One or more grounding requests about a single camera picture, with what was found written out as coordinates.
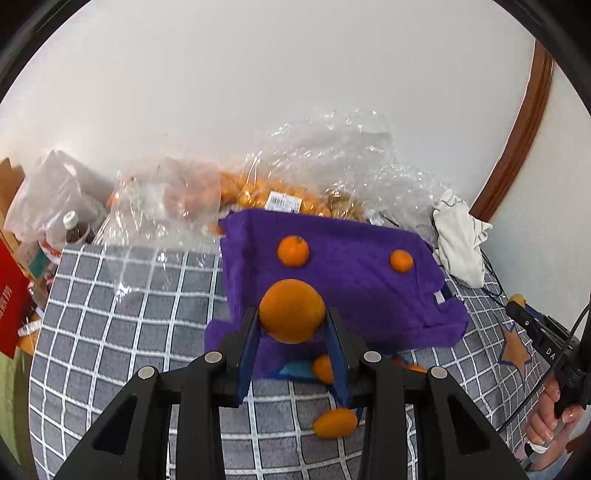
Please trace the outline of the right hand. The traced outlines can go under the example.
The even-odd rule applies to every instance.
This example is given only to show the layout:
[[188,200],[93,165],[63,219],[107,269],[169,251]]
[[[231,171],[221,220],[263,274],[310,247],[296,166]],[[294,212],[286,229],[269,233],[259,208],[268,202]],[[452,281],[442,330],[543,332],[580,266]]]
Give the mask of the right hand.
[[560,387],[551,374],[544,382],[544,388],[533,408],[526,428],[527,440],[536,445],[550,443],[549,448],[537,462],[529,466],[530,479],[552,479],[568,459],[567,444],[578,428],[586,411],[580,405],[567,407],[561,418],[555,415],[555,404],[561,397]]

